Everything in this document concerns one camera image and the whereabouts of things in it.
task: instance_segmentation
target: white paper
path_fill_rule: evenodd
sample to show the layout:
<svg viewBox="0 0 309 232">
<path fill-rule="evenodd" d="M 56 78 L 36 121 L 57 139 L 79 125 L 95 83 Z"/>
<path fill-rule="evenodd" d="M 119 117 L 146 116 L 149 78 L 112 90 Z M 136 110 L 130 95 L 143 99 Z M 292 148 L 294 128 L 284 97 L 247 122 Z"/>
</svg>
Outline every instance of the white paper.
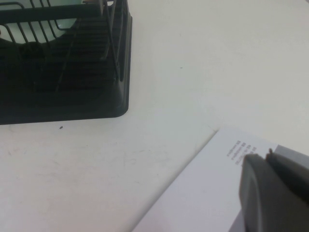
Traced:
<svg viewBox="0 0 309 232">
<path fill-rule="evenodd" d="M 228 232 L 241 210 L 242 157 L 278 145 L 223 128 L 139 222 L 133 232 Z"/>
</svg>

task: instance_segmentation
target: white desk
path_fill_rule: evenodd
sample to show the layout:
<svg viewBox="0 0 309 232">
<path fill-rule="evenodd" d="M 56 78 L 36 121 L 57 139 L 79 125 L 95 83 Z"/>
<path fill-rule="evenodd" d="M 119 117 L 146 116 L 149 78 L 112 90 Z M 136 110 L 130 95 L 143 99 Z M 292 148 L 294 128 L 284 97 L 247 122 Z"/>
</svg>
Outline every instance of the white desk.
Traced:
<svg viewBox="0 0 309 232">
<path fill-rule="evenodd" d="M 129 232 L 223 124 L 309 154 L 305 0 L 129 6 L 124 116 L 0 126 L 1 232 Z"/>
</svg>

